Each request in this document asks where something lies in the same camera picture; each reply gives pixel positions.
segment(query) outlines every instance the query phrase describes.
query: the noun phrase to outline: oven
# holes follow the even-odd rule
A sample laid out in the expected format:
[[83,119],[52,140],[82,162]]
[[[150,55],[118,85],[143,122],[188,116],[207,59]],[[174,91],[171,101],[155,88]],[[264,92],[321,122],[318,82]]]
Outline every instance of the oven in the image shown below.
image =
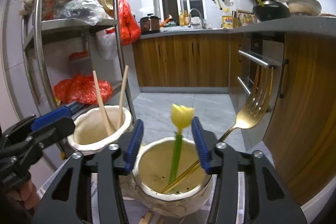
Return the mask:
[[267,112],[254,128],[241,130],[246,150],[249,150],[263,140],[278,97],[284,57],[284,35],[256,36],[244,34],[238,54],[240,55],[242,67],[241,75],[237,77],[241,88],[239,103],[234,105],[236,113],[239,112],[250,95],[258,64],[261,66],[273,66],[274,68],[273,89]]

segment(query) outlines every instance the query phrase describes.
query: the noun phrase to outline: yellow flower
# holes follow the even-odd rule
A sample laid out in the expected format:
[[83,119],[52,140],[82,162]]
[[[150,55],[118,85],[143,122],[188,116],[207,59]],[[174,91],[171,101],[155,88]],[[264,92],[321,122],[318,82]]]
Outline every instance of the yellow flower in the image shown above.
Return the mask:
[[181,133],[183,128],[191,124],[191,120],[194,116],[195,110],[192,107],[177,106],[175,104],[171,106],[170,118],[174,126],[177,127],[178,133]]

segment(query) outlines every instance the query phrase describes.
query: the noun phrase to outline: gold fork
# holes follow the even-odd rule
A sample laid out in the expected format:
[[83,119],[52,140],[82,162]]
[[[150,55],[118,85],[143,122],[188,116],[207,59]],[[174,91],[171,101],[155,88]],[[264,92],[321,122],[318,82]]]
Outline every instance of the gold fork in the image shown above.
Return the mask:
[[[259,78],[259,65],[257,66],[257,73],[255,75],[253,87],[251,94],[246,100],[246,103],[242,109],[236,115],[235,124],[230,127],[224,134],[219,138],[219,142],[224,141],[228,135],[236,128],[240,129],[250,129],[258,124],[262,117],[264,116],[273,87],[273,68],[268,69],[261,67],[261,77]],[[268,84],[268,72],[270,71],[270,80]],[[169,184],[160,193],[165,194],[176,185],[180,184],[184,179],[190,176],[201,166],[200,161],[197,160],[193,165],[191,165],[187,170],[185,170],[179,177],[176,178],[174,182]]]

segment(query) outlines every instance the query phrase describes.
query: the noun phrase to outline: ceramic bowl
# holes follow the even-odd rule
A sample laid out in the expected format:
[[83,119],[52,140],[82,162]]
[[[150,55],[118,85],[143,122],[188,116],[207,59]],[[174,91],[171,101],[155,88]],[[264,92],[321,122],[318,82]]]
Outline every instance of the ceramic bowl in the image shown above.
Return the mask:
[[[119,106],[105,106],[109,120],[117,127]],[[102,120],[99,107],[92,108],[75,120],[75,131],[68,136],[70,146],[84,155],[100,152],[110,143],[118,141],[119,137],[132,130],[132,115],[127,108],[123,108],[124,123],[111,136],[107,132]]]
[[[120,176],[122,193],[135,198],[164,216],[184,217],[199,210],[209,199],[212,176],[199,168],[167,194],[159,192],[168,185],[175,138],[164,138],[140,149],[131,175]],[[198,159],[194,142],[183,139],[180,175]]]
[[291,16],[318,16],[322,7],[317,0],[286,0]]

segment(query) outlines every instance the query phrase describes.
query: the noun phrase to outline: black pot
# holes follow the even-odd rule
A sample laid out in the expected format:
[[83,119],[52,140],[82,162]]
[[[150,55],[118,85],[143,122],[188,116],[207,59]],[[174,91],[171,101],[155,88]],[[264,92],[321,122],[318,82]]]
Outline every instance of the black pot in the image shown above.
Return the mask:
[[147,14],[148,16],[140,19],[140,29],[142,34],[160,32],[160,18],[154,14]]
[[253,13],[260,21],[290,17],[289,9],[280,2],[274,0],[264,1],[265,7],[260,4],[253,7]]

